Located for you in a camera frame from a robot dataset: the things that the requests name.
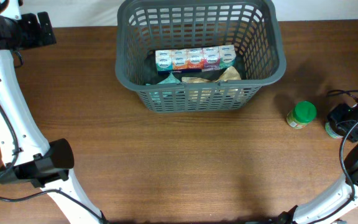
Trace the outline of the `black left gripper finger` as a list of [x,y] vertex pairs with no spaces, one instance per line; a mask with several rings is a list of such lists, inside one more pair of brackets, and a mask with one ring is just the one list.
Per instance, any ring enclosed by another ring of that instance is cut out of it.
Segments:
[[53,45],[56,44],[56,38],[53,33],[52,23],[47,12],[39,12],[38,14],[41,35],[40,39],[43,45]]
[[21,49],[32,49],[44,45],[43,30],[40,25],[43,21],[43,16],[43,12],[21,15],[21,20],[19,20],[21,27]]

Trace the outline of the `silver tin can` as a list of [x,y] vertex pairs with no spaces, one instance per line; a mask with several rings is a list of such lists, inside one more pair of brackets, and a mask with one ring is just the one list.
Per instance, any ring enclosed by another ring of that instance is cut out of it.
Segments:
[[331,127],[329,122],[326,122],[324,125],[325,131],[327,132],[327,134],[332,137],[333,139],[342,139],[343,136],[340,134],[337,134],[333,128]]

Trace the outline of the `green lid glass jar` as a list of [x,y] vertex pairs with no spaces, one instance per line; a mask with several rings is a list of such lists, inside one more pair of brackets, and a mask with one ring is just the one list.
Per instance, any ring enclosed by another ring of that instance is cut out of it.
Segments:
[[311,123],[317,115],[317,109],[309,101],[302,101],[287,114],[287,123],[295,129],[302,129]]

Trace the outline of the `Kleenex tissue multipack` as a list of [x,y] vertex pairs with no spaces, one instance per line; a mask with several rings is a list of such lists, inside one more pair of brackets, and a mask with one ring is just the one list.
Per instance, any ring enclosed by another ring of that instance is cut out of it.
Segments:
[[155,64],[162,72],[199,72],[222,70],[234,65],[237,54],[233,45],[192,49],[156,50]]

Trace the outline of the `beige crinkled snack bag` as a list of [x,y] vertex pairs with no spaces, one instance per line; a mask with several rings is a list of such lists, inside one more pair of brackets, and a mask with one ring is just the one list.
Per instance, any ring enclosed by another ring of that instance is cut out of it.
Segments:
[[[181,78],[183,83],[222,83],[227,82],[228,80],[241,80],[241,76],[239,72],[233,67],[230,66],[225,71],[222,72],[222,74],[219,76],[219,78],[200,78],[200,77],[182,77]],[[216,89],[216,90],[210,90],[210,89],[203,89],[202,91],[195,91],[191,90],[189,92],[190,100],[197,100],[200,99],[200,102],[208,101],[208,98],[213,96],[214,94],[223,95],[225,93],[225,90],[223,89]]]

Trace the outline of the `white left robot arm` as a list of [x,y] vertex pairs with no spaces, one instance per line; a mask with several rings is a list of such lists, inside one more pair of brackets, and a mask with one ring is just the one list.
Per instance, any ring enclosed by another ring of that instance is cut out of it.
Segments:
[[22,50],[56,42],[48,14],[21,14],[21,6],[22,1],[0,1],[0,184],[32,184],[71,223],[106,223],[76,178],[68,141],[46,140],[21,92],[14,59]]

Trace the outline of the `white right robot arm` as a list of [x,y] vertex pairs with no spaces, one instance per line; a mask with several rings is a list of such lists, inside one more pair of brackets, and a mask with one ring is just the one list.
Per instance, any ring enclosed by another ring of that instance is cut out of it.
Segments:
[[275,223],[334,223],[358,207],[358,143],[344,156],[344,146],[358,120],[342,138],[339,147],[340,178],[313,200],[282,212]]

